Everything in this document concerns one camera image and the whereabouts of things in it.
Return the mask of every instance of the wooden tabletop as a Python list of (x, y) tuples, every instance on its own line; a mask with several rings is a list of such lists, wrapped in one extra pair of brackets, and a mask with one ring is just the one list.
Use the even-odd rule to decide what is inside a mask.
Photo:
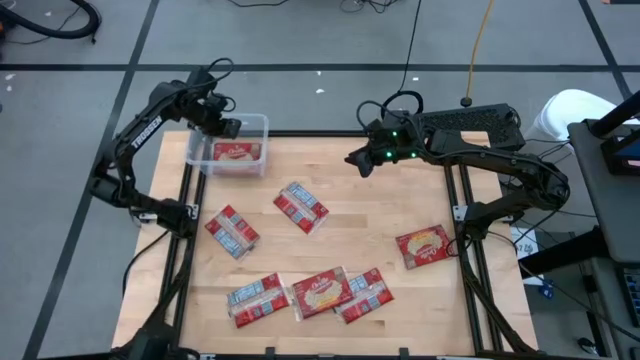
[[(485, 133), (465, 133), (464, 138), (487, 144)], [(165, 133), (151, 196), (178, 197), (187, 139), (187, 132)], [(458, 260), (406, 270), (395, 243), (398, 235), (438, 224), (453, 238), (442, 167), (408, 160), (377, 167), (362, 179), (343, 158), (364, 141), (271, 138), (264, 178), (208, 178), (182, 346), (219, 354), (263, 354), (269, 346), (278, 354), (395, 355), (400, 347), (409, 348), (412, 355), (473, 354)], [(457, 169), (454, 174), (464, 204)], [(471, 168), (470, 175), (476, 201), (501, 196), (495, 173)], [(197, 176), (193, 178), (191, 194)], [(304, 234), (272, 202), (292, 181), (300, 182), (330, 211), (312, 235)], [(241, 261), (234, 260), (204, 229), (226, 204), (261, 235), (257, 247)], [(494, 224), (491, 230), (511, 237), (507, 225)], [(137, 251), (161, 232), (157, 226), (144, 227)], [(161, 242), (133, 267), (114, 345), (129, 340), (156, 304), (168, 243)], [(513, 247), (491, 234), (484, 247), (496, 305), (522, 338), (536, 347)], [(273, 272), (291, 285), (336, 266), (344, 266), (349, 278), (377, 267), (395, 299), (349, 325), (331, 311), (298, 322), (292, 307), (241, 329), (229, 319), (226, 294), (239, 287)], [(479, 302), (478, 308), (484, 346), (490, 349), (486, 314)]]

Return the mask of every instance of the cracker package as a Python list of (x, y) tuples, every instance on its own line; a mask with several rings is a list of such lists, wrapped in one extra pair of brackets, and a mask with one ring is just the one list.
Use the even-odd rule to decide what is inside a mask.
[(217, 142), (213, 145), (213, 160), (255, 161), (260, 159), (260, 143)]
[(260, 239), (255, 230), (227, 205), (204, 226), (235, 259), (240, 259), (253, 249)]
[(227, 295), (229, 316), (240, 328), (289, 306), (289, 299), (277, 273)]
[(407, 269), (447, 258), (449, 238), (441, 225), (396, 238)]
[(298, 320), (309, 318), (353, 299), (343, 267), (293, 284)]
[(297, 182), (282, 189), (273, 203), (307, 234), (317, 229), (329, 215), (329, 210)]
[(334, 308), (347, 324), (393, 300), (377, 268), (349, 280), (349, 288), (354, 299)]

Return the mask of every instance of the red snack package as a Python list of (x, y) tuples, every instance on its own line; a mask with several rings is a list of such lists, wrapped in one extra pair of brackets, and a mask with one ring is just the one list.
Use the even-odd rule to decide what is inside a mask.
[(289, 299), (277, 273), (227, 295), (229, 316), (238, 328), (289, 306)]
[(342, 267), (297, 282), (292, 288), (298, 320), (309, 318), (353, 299)]
[(354, 299), (334, 308), (347, 324), (393, 300), (377, 268), (349, 280), (349, 288)]
[(396, 238), (407, 269), (447, 258), (449, 238), (441, 225)]
[(297, 182), (282, 189), (273, 203), (307, 234), (318, 228), (329, 215), (329, 210)]
[(251, 250), (260, 235), (227, 205), (204, 226), (235, 259)]
[(255, 161), (260, 159), (260, 143), (218, 142), (213, 145), (213, 160)]

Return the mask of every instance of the plastic container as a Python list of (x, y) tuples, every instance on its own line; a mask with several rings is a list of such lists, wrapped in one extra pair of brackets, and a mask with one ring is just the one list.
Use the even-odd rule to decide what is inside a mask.
[(269, 119), (262, 114), (228, 114), (242, 121), (235, 139), (222, 139), (191, 130), (187, 163), (205, 175), (264, 176), (267, 165)]

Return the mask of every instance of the power cord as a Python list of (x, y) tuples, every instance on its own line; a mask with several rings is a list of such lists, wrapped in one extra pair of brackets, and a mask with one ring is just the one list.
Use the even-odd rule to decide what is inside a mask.
[(158, 236), (155, 240), (149, 243), (149, 245), (145, 246), (144, 249), (140, 250), (140, 252), (137, 253), (136, 256), (134, 256), (133, 259), (131, 259), (131, 261), (129, 261), (129, 264), (124, 270), (124, 275), (122, 275), (122, 296), (124, 296), (124, 293), (127, 290), (127, 280), (129, 279), (129, 271), (131, 271), (131, 267), (133, 266), (133, 264), (138, 260), (138, 258), (140, 258), (140, 256), (142, 256), (144, 253), (149, 251), (149, 249), (154, 247), (157, 243), (160, 242), (160, 240), (162, 240), (165, 236), (167, 236), (168, 233), (169, 233), (169, 230), (166, 230), (165, 232), (163, 232), (162, 235)]
[[(76, 10), (74, 12), (71, 13), (71, 15), (67, 16), (66, 19), (64, 19), (64, 21), (62, 22), (62, 25), (60, 25), (56, 31), (60, 31), (62, 30), (62, 28), (67, 25), (67, 23), (69, 22), (69, 20), (71, 20), (71, 18), (73, 18), (78, 11), (80, 11), (81, 7), (78, 6), (76, 8)], [(41, 43), (43, 41), (49, 40), (51, 39), (51, 36), (45, 36), (43, 38), (37, 39), (37, 40), (32, 40), (32, 41), (12, 41), (12, 40), (7, 40), (7, 43), (9, 44), (18, 44), (18, 45), (33, 45), (33, 44), (37, 44), (37, 43)]]
[[(516, 247), (515, 242), (512, 242), (511, 239), (507, 238), (504, 235), (495, 233), (493, 231), (489, 231), (490, 234), (498, 236), (506, 241), (508, 241), (509, 243), (511, 243), (514, 247), (514, 250), (518, 251), (518, 248)], [(609, 319), (609, 317), (602, 315), (600, 313), (598, 313), (597, 311), (595, 311), (591, 306), (583, 303), (582, 301), (578, 300), (575, 296), (571, 295), (568, 291), (564, 290), (563, 288), (559, 287), (556, 283), (551, 283), (545, 279), (543, 279), (542, 277), (535, 275), (533, 272), (531, 272), (529, 269), (527, 269), (524, 265), (522, 265), (520, 262), (518, 262), (518, 266), (520, 266), (520, 268), (522, 270), (524, 270), (527, 274), (537, 278), (538, 280), (542, 281), (544, 284), (547, 284), (548, 286), (551, 286), (553, 288), (558, 289), (558, 291), (560, 291), (561, 293), (563, 293), (566, 297), (568, 297), (569, 299), (573, 300), (576, 304), (582, 306), (583, 308), (585, 308), (585, 310), (587, 310), (588, 312), (592, 313), (594, 316), (596, 316), (597, 318), (599, 318), (600, 320), (604, 321), (605, 323), (607, 323), (609, 326), (611, 326), (612, 328), (618, 330), (621, 334), (628, 336), (629, 338), (631, 338), (632, 340), (635, 340), (637, 342), (640, 342), (640, 337), (637, 337), (635, 335), (633, 335), (632, 333), (630, 333), (629, 331), (623, 329), (621, 326), (619, 326), (618, 324), (614, 323), (611, 319)]]
[[(349, 9), (348, 7), (345, 7), (345, 4), (349, 1), (355, 4), (355, 7), (353, 9)], [(388, 1), (385, 1), (384, 3), (379, 3), (373, 0), (342, 0), (340, 2), (340, 10), (347, 14), (353, 14), (353, 13), (362, 11), (362, 9), (364, 9), (364, 6), (366, 4), (369, 4), (373, 8), (373, 11), (375, 11), (378, 14), (382, 14), (385, 11), (387, 11), (387, 8), (389, 6), (395, 4), (396, 2), (398, 2), (398, 0), (388, 0)]]
[[(98, 15), (98, 27), (96, 28), (96, 31), (92, 34), (91, 36), (91, 42), (93, 44), (96, 43), (96, 33), (98, 31), (98, 29), (100, 28), (100, 25), (102, 25), (102, 14), (100, 13), (100, 11), (98, 11), (98, 8), (96, 8), (93, 4), (91, 3), (87, 3), (89, 4), (89, 6), (91, 6), (93, 8), (93, 10), (96, 12), (96, 14)], [(62, 22), (62, 24), (55, 29), (55, 31), (60, 31), (62, 30), (62, 28), (64, 28), (65, 25), (67, 25), (67, 23), (78, 13), (78, 11), (80, 11), (80, 9), (82, 9), (82, 7), (78, 6), (69, 16), (67, 16), (64, 21)], [(51, 39), (51, 36), (45, 36), (42, 37), (40, 39), (37, 40), (32, 40), (32, 41), (13, 41), (13, 40), (6, 40), (7, 43), (9, 44), (16, 44), (16, 45), (33, 45), (33, 44), (38, 44), (41, 43), (43, 41), (49, 40)]]
[(484, 33), (484, 28), (487, 25), (487, 20), (489, 19), (489, 14), (491, 13), (491, 9), (493, 9), (494, 0), (489, 0), (489, 5), (487, 5), (487, 11), (484, 13), (484, 18), (482, 18), (482, 24), (480, 25), (480, 31), (478, 31), (478, 37), (476, 37), (476, 42), (473, 44), (473, 52), (471, 53), (471, 64), (469, 64), (469, 76), (467, 78), (467, 93), (465, 97), (460, 100), (460, 105), (463, 107), (471, 106), (471, 85), (473, 83), (473, 65), (476, 62), (476, 52), (478, 51), (478, 44), (480, 43), (480, 39), (482, 38), (482, 33)]
[(411, 31), (411, 41), (409, 42), (409, 52), (407, 53), (407, 61), (404, 63), (404, 74), (402, 75), (402, 84), (396, 93), (400, 93), (404, 88), (404, 83), (407, 80), (407, 71), (409, 70), (409, 60), (411, 60), (411, 51), (413, 50), (413, 39), (416, 36), (416, 27), (418, 25), (418, 16), (420, 15), (420, 6), (422, 6), (422, 0), (418, 0), (418, 7), (416, 8), (416, 16), (413, 19), (413, 30)]
[(288, 2), (289, 0), (281, 0), (280, 2), (277, 2), (277, 3), (258, 3), (258, 4), (239, 4), (239, 3), (235, 2), (234, 0), (227, 0), (227, 1), (232, 3), (233, 5), (235, 5), (237, 7), (260, 7), (260, 6), (280, 6), (280, 5)]

